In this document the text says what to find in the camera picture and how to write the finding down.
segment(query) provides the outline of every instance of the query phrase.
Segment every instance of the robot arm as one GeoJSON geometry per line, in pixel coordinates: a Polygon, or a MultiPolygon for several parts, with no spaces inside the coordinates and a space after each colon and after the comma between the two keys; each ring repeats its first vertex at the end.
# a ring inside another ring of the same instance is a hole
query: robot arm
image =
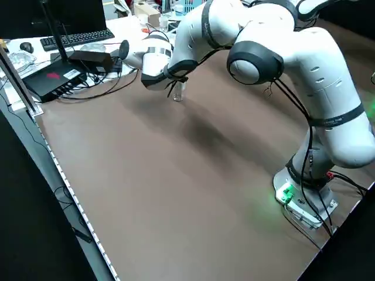
{"type": "Polygon", "coordinates": [[[292,0],[298,11],[298,19],[304,22],[316,17],[321,9],[339,1],[342,0],[292,0]]]}
{"type": "Polygon", "coordinates": [[[120,58],[130,66],[142,69],[141,81],[149,90],[164,90],[186,75],[215,51],[230,48],[243,27],[251,20],[293,30],[296,18],[292,5],[273,0],[245,8],[240,0],[208,0],[179,24],[174,48],[161,32],[154,31],[141,42],[124,41],[120,58]]]}

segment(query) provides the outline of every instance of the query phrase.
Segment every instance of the black cable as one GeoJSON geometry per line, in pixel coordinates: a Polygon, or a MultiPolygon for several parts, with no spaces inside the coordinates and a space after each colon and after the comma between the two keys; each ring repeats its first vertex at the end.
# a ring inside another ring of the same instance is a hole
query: black cable
{"type": "MultiPolygon", "coordinates": [[[[285,88],[287,89],[288,92],[292,93],[292,91],[290,90],[290,88],[285,84],[285,83],[282,83],[282,81],[280,79],[278,79],[277,81],[279,81],[282,85],[285,86],[285,88]]],[[[329,228],[328,228],[328,225],[326,224],[326,222],[323,220],[322,216],[313,208],[313,206],[311,205],[311,203],[309,202],[309,200],[307,199],[307,196],[305,194],[305,190],[304,190],[304,171],[305,171],[305,167],[306,167],[306,161],[307,161],[307,158],[309,156],[309,152],[310,150],[312,149],[312,134],[313,134],[313,130],[312,130],[312,126],[310,125],[309,123],[309,120],[310,120],[310,116],[308,115],[307,113],[307,110],[306,108],[302,105],[302,103],[300,102],[300,100],[297,98],[297,96],[293,93],[292,96],[296,99],[296,101],[294,101],[292,99],[292,97],[284,90],[280,87],[280,85],[278,85],[275,81],[275,84],[280,88],[280,90],[289,98],[289,100],[291,100],[293,102],[293,104],[302,112],[302,114],[305,116],[308,124],[309,124],[309,143],[308,143],[308,147],[307,147],[307,150],[306,150],[306,154],[305,154],[305,158],[304,158],[304,161],[302,162],[302,169],[301,169],[301,192],[302,192],[302,195],[305,199],[305,201],[307,202],[307,204],[310,206],[311,210],[316,214],[316,216],[320,219],[320,221],[322,222],[322,225],[324,227],[324,229],[326,230],[326,232],[329,234],[329,236],[331,237],[332,234],[331,232],[329,231],[329,228]]]]}
{"type": "Polygon", "coordinates": [[[318,17],[319,17],[319,14],[317,14],[313,19],[311,19],[306,25],[304,25],[304,26],[296,26],[295,30],[296,31],[301,31],[301,30],[304,30],[306,28],[312,28],[313,26],[315,26],[316,21],[318,20],[318,17]]]}
{"type": "MultiPolygon", "coordinates": [[[[311,173],[311,169],[310,169],[310,171],[309,171],[309,175],[310,175],[311,180],[314,181],[314,178],[313,178],[312,173],[311,173]]],[[[324,210],[325,210],[326,213],[327,213],[327,217],[328,217],[329,225],[330,225],[330,230],[331,230],[331,233],[333,233],[333,224],[332,224],[332,219],[331,219],[331,217],[330,217],[330,214],[329,214],[329,212],[328,212],[328,209],[327,209],[327,207],[326,207],[326,204],[324,203],[323,198],[322,198],[322,195],[321,195],[321,193],[319,192],[319,190],[317,190],[316,192],[317,192],[317,194],[318,194],[318,196],[319,196],[319,199],[321,200],[321,202],[322,202],[322,204],[323,204],[324,210]]]]}
{"type": "Polygon", "coordinates": [[[130,73],[133,73],[133,72],[135,72],[135,71],[136,71],[137,73],[136,73],[135,77],[133,78],[133,80],[130,81],[128,84],[123,85],[123,86],[121,86],[121,87],[119,87],[119,88],[117,88],[117,89],[114,89],[114,88],[117,86],[117,84],[118,84],[118,82],[120,81],[121,78],[118,78],[117,81],[116,81],[116,83],[115,83],[115,84],[114,84],[109,90],[107,90],[106,92],[104,92],[104,93],[102,93],[102,94],[99,94],[99,95],[93,95],[93,96],[90,96],[90,97],[84,97],[84,98],[75,98],[75,97],[60,97],[60,98],[61,98],[61,99],[64,99],[64,100],[77,100],[77,101],[80,101],[80,100],[93,100],[93,99],[95,99],[95,98],[100,98],[100,97],[103,97],[103,96],[105,96],[105,95],[112,94],[112,93],[114,93],[114,92],[116,92],[116,91],[119,91],[119,90],[121,90],[121,89],[123,89],[123,88],[129,86],[130,84],[132,84],[132,83],[135,81],[135,79],[137,79],[137,76],[138,76],[138,70],[132,70],[132,71],[130,71],[130,73]]]}
{"type": "Polygon", "coordinates": [[[289,98],[289,100],[293,102],[293,104],[304,114],[305,117],[308,116],[307,110],[304,107],[304,105],[283,81],[277,79],[276,81],[274,81],[274,83],[289,98]],[[294,100],[285,92],[285,90],[277,83],[277,81],[279,81],[288,90],[288,92],[292,95],[294,100]]]}
{"type": "Polygon", "coordinates": [[[355,186],[358,186],[358,187],[359,187],[360,189],[362,189],[363,191],[365,191],[365,192],[368,191],[367,188],[365,188],[365,187],[363,187],[363,186],[357,184],[354,180],[352,180],[352,179],[351,179],[350,177],[348,177],[347,175],[345,175],[345,174],[343,174],[343,173],[336,172],[336,171],[332,171],[332,170],[331,170],[330,172],[333,173],[333,174],[337,174],[337,175],[340,175],[340,176],[342,176],[342,177],[345,177],[346,179],[348,179],[348,180],[350,181],[350,183],[354,183],[355,186]]]}
{"type": "Polygon", "coordinates": [[[131,80],[131,81],[130,81],[128,84],[126,84],[126,85],[123,85],[123,86],[121,86],[121,87],[118,87],[117,89],[114,89],[113,91],[109,92],[109,94],[112,94],[113,92],[117,92],[117,91],[119,91],[119,90],[121,90],[121,89],[123,89],[123,88],[125,88],[125,87],[127,87],[127,86],[129,86],[129,85],[131,85],[131,84],[137,79],[137,77],[138,77],[138,73],[139,73],[139,71],[138,71],[137,69],[132,70],[130,73],[133,73],[134,71],[137,71],[137,72],[135,73],[135,76],[134,76],[133,80],[131,80]]]}
{"type": "MultiPolygon", "coordinates": [[[[1,98],[4,100],[4,102],[7,104],[6,99],[2,96],[2,94],[0,94],[0,97],[1,97],[1,98]]],[[[33,140],[35,143],[37,143],[38,145],[40,145],[42,148],[44,148],[44,149],[46,150],[46,152],[50,155],[48,149],[47,149],[44,145],[42,145],[40,142],[37,142],[37,141],[34,139],[34,136],[31,134],[30,130],[29,130],[28,127],[26,126],[26,124],[25,124],[25,122],[23,121],[23,119],[22,119],[20,116],[18,116],[17,114],[15,114],[15,113],[13,113],[12,111],[10,111],[10,110],[9,110],[9,107],[7,107],[7,108],[8,108],[8,112],[9,112],[10,114],[16,116],[18,119],[21,120],[21,122],[23,123],[25,129],[29,132],[29,134],[30,134],[32,140],[33,140]]]]}
{"type": "Polygon", "coordinates": [[[169,96],[171,95],[171,92],[173,91],[173,88],[175,87],[175,85],[177,84],[177,80],[176,81],[174,81],[173,83],[172,83],[172,86],[171,86],[171,88],[169,89],[169,92],[168,92],[168,95],[166,96],[167,98],[169,98],[169,96]]]}
{"type": "Polygon", "coordinates": [[[333,233],[333,224],[332,224],[332,219],[331,219],[331,217],[330,217],[330,215],[329,215],[329,212],[328,212],[327,206],[326,206],[326,204],[324,204],[324,201],[323,201],[323,198],[322,198],[321,193],[317,191],[317,194],[318,194],[319,199],[321,200],[321,202],[322,202],[322,204],[323,204],[324,210],[325,210],[326,213],[327,213],[328,220],[329,220],[329,225],[330,225],[331,231],[332,231],[332,233],[333,233]]]}
{"type": "Polygon", "coordinates": [[[65,206],[65,207],[63,208],[63,212],[64,212],[67,208],[69,208],[71,205],[73,205],[73,203],[70,203],[69,205],[65,206]]]}
{"type": "Polygon", "coordinates": [[[340,174],[335,174],[334,177],[337,178],[337,179],[341,179],[343,181],[346,181],[347,183],[355,186],[358,189],[358,192],[361,194],[362,197],[364,197],[364,195],[365,195],[364,193],[368,191],[366,188],[364,188],[363,186],[360,186],[359,184],[356,184],[355,182],[353,182],[353,180],[346,177],[345,175],[341,176],[340,174]]]}
{"type": "Polygon", "coordinates": [[[375,85],[375,72],[373,73],[373,75],[371,75],[370,81],[373,85],[375,85]]]}
{"type": "Polygon", "coordinates": [[[282,212],[282,215],[287,219],[287,221],[295,228],[295,229],[297,229],[304,237],[306,237],[307,239],[309,239],[310,240],[310,242],[311,243],[313,243],[314,244],[314,246],[316,246],[317,247],[317,249],[319,250],[319,251],[322,251],[322,248],[318,245],[318,243],[316,243],[315,242],[315,240],[303,229],[303,227],[302,226],[300,226],[294,219],[293,219],[293,216],[294,216],[294,214],[290,211],[290,210],[288,210],[287,209],[287,207],[286,207],[286,205],[284,205],[284,210],[286,211],[286,212],[288,212],[288,214],[290,213],[291,215],[290,215],[290,219],[291,220],[293,220],[293,222],[285,215],[285,213],[283,212],[283,211],[281,211],[282,212]]]}

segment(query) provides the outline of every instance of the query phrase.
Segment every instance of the brown work surface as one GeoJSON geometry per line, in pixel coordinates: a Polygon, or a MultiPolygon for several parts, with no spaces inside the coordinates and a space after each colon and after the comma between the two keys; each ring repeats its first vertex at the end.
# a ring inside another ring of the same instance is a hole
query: brown work surface
{"type": "MultiPolygon", "coordinates": [[[[276,87],[268,96],[266,85],[235,82],[226,57],[190,75],[181,103],[137,80],[104,98],[43,105],[38,124],[122,280],[295,280],[316,253],[272,187],[305,120],[276,87]]],[[[369,170],[345,173],[369,185],[369,170]]],[[[340,182],[333,190],[340,225],[358,196],[340,182]]]]}

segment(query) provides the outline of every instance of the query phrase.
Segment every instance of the power cable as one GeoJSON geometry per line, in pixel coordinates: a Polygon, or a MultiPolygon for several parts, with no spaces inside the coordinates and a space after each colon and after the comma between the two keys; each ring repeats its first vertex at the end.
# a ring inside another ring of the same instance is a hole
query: power cable
{"type": "Polygon", "coordinates": [[[60,97],[60,98],[63,99],[63,100],[75,100],[75,101],[81,101],[81,100],[93,100],[93,99],[95,99],[95,98],[100,98],[100,97],[103,97],[103,96],[105,96],[105,95],[112,94],[112,93],[114,93],[114,92],[116,92],[116,91],[119,91],[119,90],[121,90],[121,89],[123,89],[123,88],[129,86],[130,84],[132,84],[132,83],[137,79],[137,77],[138,77],[138,72],[139,72],[139,71],[136,70],[136,69],[133,69],[133,70],[130,71],[130,73],[133,73],[133,72],[135,72],[135,71],[136,71],[136,75],[135,75],[135,77],[134,77],[134,78],[133,78],[128,84],[123,85],[123,86],[121,86],[121,87],[118,87],[117,89],[115,89],[115,87],[117,86],[117,84],[118,84],[118,82],[120,81],[121,78],[118,78],[117,81],[116,81],[116,83],[115,83],[115,84],[114,84],[109,90],[107,90],[106,92],[104,92],[104,93],[102,93],[102,94],[99,94],[99,95],[93,95],[93,96],[90,96],[90,97],[84,97],[84,98],[76,98],[76,97],[60,97]]]}
{"type": "MultiPolygon", "coordinates": [[[[66,31],[66,28],[65,28],[65,25],[64,23],[62,23],[62,26],[63,26],[63,29],[64,29],[64,32],[65,32],[65,38],[67,40],[67,42],[70,44],[70,47],[73,49],[73,51],[75,52],[76,50],[74,49],[73,47],[73,44],[70,42],[70,39],[69,39],[69,36],[68,36],[68,33],[66,31]]],[[[86,68],[87,70],[87,73],[91,73],[90,69],[87,67],[87,65],[84,64],[84,62],[82,60],[80,60],[81,64],[86,68]]],[[[96,82],[95,82],[95,79],[93,79],[91,76],[89,76],[89,78],[94,82],[94,84],[96,85],[96,82]]]]}
{"type": "Polygon", "coordinates": [[[302,192],[302,195],[303,195],[305,201],[307,202],[307,204],[311,208],[311,210],[316,214],[316,216],[318,217],[318,219],[322,222],[322,225],[323,225],[324,229],[326,230],[326,232],[329,234],[330,237],[332,237],[332,233],[330,232],[327,223],[323,220],[322,216],[313,208],[312,204],[307,199],[307,196],[305,194],[305,189],[304,189],[304,173],[305,173],[306,161],[308,159],[309,152],[312,149],[312,135],[313,135],[313,130],[312,130],[312,126],[310,124],[310,119],[311,118],[308,115],[307,110],[303,106],[303,104],[301,103],[301,101],[297,98],[297,96],[292,92],[292,90],[290,90],[290,88],[284,82],[282,82],[280,79],[277,79],[274,82],[275,82],[276,86],[288,97],[288,99],[302,112],[302,114],[306,118],[306,121],[308,122],[308,125],[309,125],[309,143],[308,143],[308,147],[307,147],[306,154],[305,154],[305,157],[304,157],[304,161],[302,162],[302,169],[301,169],[301,192],[302,192]],[[280,82],[287,89],[288,92],[286,92],[277,83],[277,81],[280,82]]]}
{"type": "Polygon", "coordinates": [[[365,193],[368,191],[363,186],[360,186],[359,184],[355,183],[350,177],[347,177],[344,174],[341,174],[339,172],[335,172],[335,171],[330,171],[330,172],[333,174],[334,178],[346,181],[347,183],[349,183],[352,186],[356,187],[358,189],[358,192],[362,195],[362,197],[364,197],[365,193]]]}
{"type": "Polygon", "coordinates": [[[284,205],[283,209],[281,210],[282,215],[289,221],[289,223],[297,229],[303,236],[305,236],[307,239],[310,240],[311,243],[314,244],[314,246],[317,247],[319,251],[322,251],[322,248],[318,245],[318,243],[307,233],[307,231],[304,230],[304,228],[295,220],[294,214],[292,211],[288,210],[287,206],[284,205]]]}

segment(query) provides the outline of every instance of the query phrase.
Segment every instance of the black device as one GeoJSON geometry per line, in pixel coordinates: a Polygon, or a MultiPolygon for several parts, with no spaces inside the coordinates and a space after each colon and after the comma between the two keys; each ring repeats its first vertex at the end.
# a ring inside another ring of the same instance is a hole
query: black device
{"type": "Polygon", "coordinates": [[[298,280],[372,280],[374,221],[375,183],[298,280]]]}
{"type": "Polygon", "coordinates": [[[26,51],[30,54],[32,54],[34,52],[34,48],[33,46],[31,45],[31,43],[29,42],[23,42],[19,45],[19,48],[23,51],[26,51]]]}
{"type": "Polygon", "coordinates": [[[53,101],[86,81],[86,71],[64,60],[57,60],[49,66],[23,79],[30,93],[41,103],[53,101]]]}
{"type": "Polygon", "coordinates": [[[0,131],[1,280],[97,280],[51,187],[1,111],[0,131]]]}
{"type": "Polygon", "coordinates": [[[87,72],[94,74],[109,73],[113,66],[111,55],[101,52],[75,51],[71,54],[69,60],[82,69],[86,68],[87,72]]]}
{"type": "Polygon", "coordinates": [[[23,79],[30,93],[40,102],[55,100],[86,80],[86,72],[68,61],[59,31],[49,7],[50,0],[40,0],[40,7],[53,34],[60,57],[45,68],[23,79]]]}
{"type": "MultiPolygon", "coordinates": [[[[62,36],[61,40],[63,42],[64,47],[70,47],[81,44],[87,44],[91,42],[102,41],[105,39],[111,39],[114,37],[115,36],[113,35],[113,33],[107,28],[106,30],[88,33],[70,34],[68,35],[68,40],[66,39],[66,36],[62,36]]],[[[46,52],[57,49],[56,42],[53,37],[42,38],[40,42],[43,46],[44,51],[46,52]]]]}

